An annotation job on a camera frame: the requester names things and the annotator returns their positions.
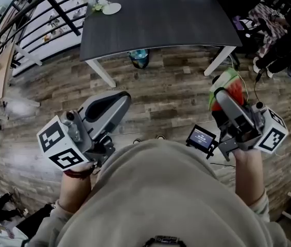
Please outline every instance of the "white box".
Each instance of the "white box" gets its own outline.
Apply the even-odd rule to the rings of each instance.
[[[37,133],[37,138],[45,158],[62,171],[88,162],[57,115]]]
[[[263,113],[265,124],[263,135],[254,148],[272,154],[288,136],[288,129],[284,120],[267,107]]]

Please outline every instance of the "table top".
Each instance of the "table top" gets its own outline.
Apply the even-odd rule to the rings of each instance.
[[[217,0],[108,0],[113,15],[87,9],[80,60],[142,48],[179,45],[241,46]]]
[[[0,54],[0,100],[4,97],[5,87],[11,77],[10,64],[14,53],[14,43],[9,44]]]

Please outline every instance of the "bracelet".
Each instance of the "bracelet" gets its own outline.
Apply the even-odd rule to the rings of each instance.
[[[91,175],[94,169],[95,169],[95,165],[93,165],[90,169],[81,171],[81,172],[74,172],[69,169],[69,170],[64,171],[64,174],[72,179],[85,179]]]

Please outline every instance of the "red object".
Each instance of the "red object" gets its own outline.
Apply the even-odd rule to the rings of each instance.
[[[228,87],[225,87],[225,89],[237,103],[244,105],[243,86],[240,79],[234,80],[234,82],[232,82]],[[215,100],[214,104],[212,105],[212,112],[221,110],[221,106]]]

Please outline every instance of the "white table leg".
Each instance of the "white table leg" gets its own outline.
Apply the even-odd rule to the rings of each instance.
[[[116,87],[115,81],[110,77],[106,70],[98,63],[97,60],[86,60],[86,63],[109,84],[112,88]]]
[[[15,45],[15,50],[18,51],[20,54],[25,56],[31,61],[34,61],[37,65],[41,66],[42,62],[36,58],[35,56],[31,55],[29,52],[25,51],[24,49],[20,48],[19,46]]]
[[[14,96],[5,96],[4,101],[20,101],[22,103],[25,103],[27,105],[35,106],[35,107],[40,107],[40,103],[37,101],[32,101],[29,99],[21,98],[21,97],[14,97]]]
[[[213,60],[211,65],[209,65],[208,68],[204,71],[204,75],[205,76],[210,75],[210,73],[212,73],[223,62],[223,60],[225,60],[228,57],[228,55],[231,52],[233,52],[235,48],[236,47],[225,46],[224,49],[221,51],[221,53],[218,54],[215,60]]]

